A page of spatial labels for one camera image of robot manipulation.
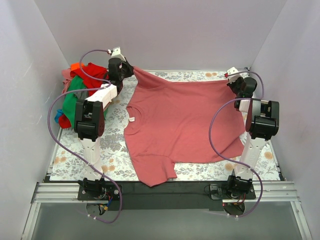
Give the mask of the pink t shirt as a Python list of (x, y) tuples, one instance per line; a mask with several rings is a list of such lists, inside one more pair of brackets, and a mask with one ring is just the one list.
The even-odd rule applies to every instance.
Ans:
[(140, 68), (126, 107), (125, 143), (138, 179), (153, 187), (175, 179), (176, 163), (235, 158), (244, 146), (243, 116), (226, 80), (171, 82)]

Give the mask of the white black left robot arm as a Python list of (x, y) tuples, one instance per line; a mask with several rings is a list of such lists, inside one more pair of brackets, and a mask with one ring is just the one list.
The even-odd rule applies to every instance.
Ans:
[(79, 185), (83, 193), (95, 200), (108, 200), (111, 194), (106, 181), (100, 175), (103, 171), (100, 156), (100, 140), (105, 130), (104, 112), (123, 87), (123, 80), (133, 75), (133, 67), (123, 56), (111, 57), (108, 61), (108, 80), (92, 96), (78, 100), (75, 104), (74, 131), (83, 147), (85, 174)]

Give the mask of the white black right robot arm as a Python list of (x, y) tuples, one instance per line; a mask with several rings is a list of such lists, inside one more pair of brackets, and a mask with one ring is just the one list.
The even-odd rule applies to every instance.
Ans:
[(226, 192), (232, 199), (245, 196), (253, 191), (252, 168), (256, 166), (259, 156), (273, 136), (278, 133), (280, 125), (280, 103), (272, 100), (253, 98), (257, 81), (252, 77), (243, 78), (239, 73), (225, 74), (227, 86), (236, 95), (234, 108), (246, 113), (246, 142), (239, 163), (228, 177)]

